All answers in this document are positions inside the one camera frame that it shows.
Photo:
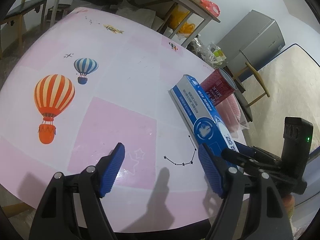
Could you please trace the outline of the person's hand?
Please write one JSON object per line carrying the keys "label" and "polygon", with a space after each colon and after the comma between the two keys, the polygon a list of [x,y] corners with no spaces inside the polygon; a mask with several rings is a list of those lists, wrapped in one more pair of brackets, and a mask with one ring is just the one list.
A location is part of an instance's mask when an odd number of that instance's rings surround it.
{"label": "person's hand", "polygon": [[289,194],[282,198],[285,210],[287,212],[288,217],[292,217],[295,209],[295,198],[293,195]]}

